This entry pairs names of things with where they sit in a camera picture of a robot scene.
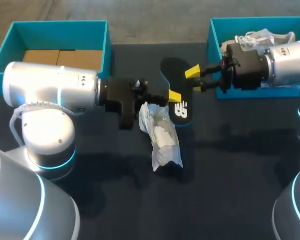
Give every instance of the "cable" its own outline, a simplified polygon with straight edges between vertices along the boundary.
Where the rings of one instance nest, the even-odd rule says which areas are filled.
[[[82,115],[83,112],[73,112],[63,106],[60,106],[56,103],[53,103],[53,102],[48,102],[48,101],[38,101],[38,102],[31,102],[31,103],[26,103],[26,104],[23,104],[21,106],[19,106],[18,108],[16,108],[14,111],[13,111],[13,115],[10,119],[10,122],[9,122],[9,127],[10,127],[10,131],[12,133],[12,135],[14,136],[15,140],[17,141],[17,143],[19,144],[19,146],[23,146],[24,143],[23,141],[21,140],[19,134],[17,133],[15,127],[14,127],[14,124],[15,124],[15,120],[18,118],[20,119],[21,116],[22,116],[22,113],[24,112],[31,112],[31,111],[37,111],[37,110],[43,110],[43,109],[58,109],[68,115],[72,115],[72,116],[79,116],[79,115]]]

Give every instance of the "teal box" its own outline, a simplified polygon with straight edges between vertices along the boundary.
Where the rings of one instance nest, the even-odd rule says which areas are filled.
[[[0,47],[0,91],[5,67],[21,62],[26,50],[102,50],[101,79],[110,75],[111,40],[107,21],[16,21]]]
[[[209,35],[207,40],[207,55],[210,63],[219,63],[222,59],[220,45],[233,40],[235,35],[245,36],[247,32],[257,32],[262,29],[268,29],[274,34],[287,34],[294,32],[296,41],[300,41],[300,16],[278,16],[278,17],[230,17],[230,18],[212,18],[210,19]],[[213,74],[213,80],[220,78],[220,73]],[[226,94],[217,88],[217,97],[219,99],[245,99],[245,98],[277,98],[277,97],[299,97],[300,85],[290,85],[284,87],[264,87],[257,90],[240,90],[231,88]]]

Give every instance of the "cardboard box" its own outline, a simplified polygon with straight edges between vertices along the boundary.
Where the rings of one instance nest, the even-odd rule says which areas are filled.
[[[99,71],[102,64],[101,50],[62,50],[57,65]]]
[[[59,50],[26,50],[22,61],[26,63],[56,65],[59,52]]]

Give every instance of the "insole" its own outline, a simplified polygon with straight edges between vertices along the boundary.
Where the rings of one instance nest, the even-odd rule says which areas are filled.
[[[185,71],[190,68],[185,60],[177,57],[163,58],[160,64],[160,71],[169,82],[170,90],[182,95],[181,103],[169,103],[170,119],[178,127],[190,124],[193,116],[193,86],[185,78]]]

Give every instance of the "white shoe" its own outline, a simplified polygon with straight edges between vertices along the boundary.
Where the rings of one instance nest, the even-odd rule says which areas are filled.
[[[273,46],[288,44],[295,42],[296,36],[294,32],[289,32],[286,35],[273,34],[267,29],[261,31],[250,31],[245,36],[235,36],[234,40],[229,40],[222,43],[221,53],[224,55],[226,52],[226,46],[228,44],[239,43],[242,50],[257,50],[259,55],[263,54],[264,51]]]
[[[152,151],[153,171],[164,166],[168,162],[183,167],[179,140],[175,131],[175,126],[169,117],[169,107],[161,107],[147,102],[141,106],[139,112],[140,129],[149,134]]]

